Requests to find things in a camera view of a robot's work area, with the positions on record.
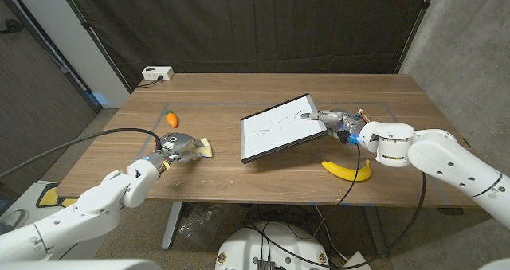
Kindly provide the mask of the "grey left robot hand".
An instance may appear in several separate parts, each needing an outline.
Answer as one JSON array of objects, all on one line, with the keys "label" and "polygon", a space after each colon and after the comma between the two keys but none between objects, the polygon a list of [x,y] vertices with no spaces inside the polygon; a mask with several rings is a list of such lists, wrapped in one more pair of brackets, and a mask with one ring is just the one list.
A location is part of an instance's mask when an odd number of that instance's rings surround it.
[{"label": "grey left robot hand", "polygon": [[211,158],[212,147],[207,138],[198,139],[184,133],[168,133],[161,140],[161,149],[151,152],[144,160],[160,167],[164,163],[189,162],[198,158]]}]

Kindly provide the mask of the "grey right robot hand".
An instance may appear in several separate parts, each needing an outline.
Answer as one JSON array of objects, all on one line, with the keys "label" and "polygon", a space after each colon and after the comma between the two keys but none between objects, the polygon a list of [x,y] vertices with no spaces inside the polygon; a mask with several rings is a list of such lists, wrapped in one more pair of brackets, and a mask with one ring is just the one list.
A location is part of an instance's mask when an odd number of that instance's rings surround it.
[{"label": "grey right robot hand", "polygon": [[300,118],[323,122],[328,133],[343,144],[358,144],[359,134],[367,124],[359,114],[338,110],[303,113]]}]

